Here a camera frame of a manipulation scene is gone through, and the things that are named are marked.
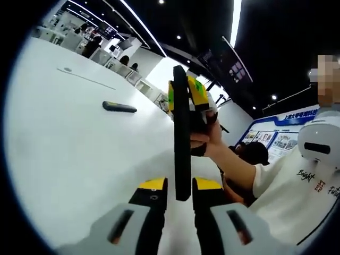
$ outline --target white t-shirt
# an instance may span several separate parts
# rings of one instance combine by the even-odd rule
[[[263,218],[271,234],[297,244],[327,215],[340,196],[340,171],[304,159],[296,146],[268,166],[256,165],[249,209]]]

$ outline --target person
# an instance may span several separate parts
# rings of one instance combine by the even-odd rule
[[[81,32],[82,34],[86,32],[88,25],[86,23],[84,23],[83,25],[81,25],[80,27],[78,27],[77,29],[74,30],[74,33],[76,33],[77,35]]]
[[[268,149],[260,142],[250,142],[245,145],[244,150],[239,154],[239,157],[251,165],[262,164],[266,166],[269,164]],[[223,176],[222,181],[227,197],[233,202],[242,203],[247,207],[255,202],[256,198],[251,191],[239,187],[226,176]]]
[[[134,64],[131,66],[131,69],[132,69],[132,70],[135,70],[136,72],[138,72],[138,64],[137,64],[137,63],[134,63]]]
[[[128,56],[122,56],[122,58],[119,60],[119,62],[121,62],[123,65],[128,65],[128,63],[129,63],[129,61],[130,61],[130,58],[128,57]]]
[[[320,109],[316,118],[329,113],[340,117],[339,77],[339,64],[328,56],[318,56]],[[271,235],[281,242],[302,242],[318,228],[340,197],[339,170],[302,157],[299,146],[273,164],[253,166],[222,142],[218,120],[210,125],[208,135],[192,133],[190,137],[191,148],[206,143],[204,156],[213,160],[226,177],[253,193],[257,200],[249,209],[268,223]]]
[[[242,153],[242,151],[245,148],[245,143],[244,142],[239,142],[238,145],[235,146],[229,146],[229,149],[232,150],[236,155],[239,155]]]
[[[82,56],[90,58],[90,56],[96,51],[97,48],[100,47],[100,42],[101,42],[101,36],[96,36],[92,41],[89,41],[85,48],[84,51],[82,52]]]

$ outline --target poster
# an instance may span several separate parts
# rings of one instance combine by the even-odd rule
[[[273,163],[285,156],[298,143],[298,133],[279,133],[268,149],[269,162]]]
[[[247,145],[254,139],[257,133],[258,131],[249,131],[248,134],[246,134],[246,136],[243,138],[242,142],[244,142]]]
[[[259,131],[252,142],[260,142],[268,148],[271,140],[273,139],[275,131]]]

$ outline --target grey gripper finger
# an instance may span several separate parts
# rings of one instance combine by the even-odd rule
[[[133,255],[139,235],[150,207],[130,203],[119,204],[91,226],[89,236],[76,244],[64,245],[56,250],[62,255]],[[110,236],[128,213],[131,215],[118,244]]]
[[[225,255],[297,254],[294,246],[283,244],[271,236],[268,224],[246,206],[233,203],[211,207],[210,210],[219,228]],[[234,224],[245,227],[250,236],[249,243],[242,244]]]

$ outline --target person's hand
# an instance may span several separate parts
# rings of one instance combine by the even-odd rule
[[[213,117],[213,112],[208,112],[207,117]],[[222,130],[219,125],[218,120],[212,125],[209,126],[208,134],[199,134],[192,133],[190,135],[191,140],[191,148],[196,148],[204,143],[207,144],[207,150],[204,154],[205,157],[211,157],[215,151],[218,150],[218,147],[221,146],[222,143]]]

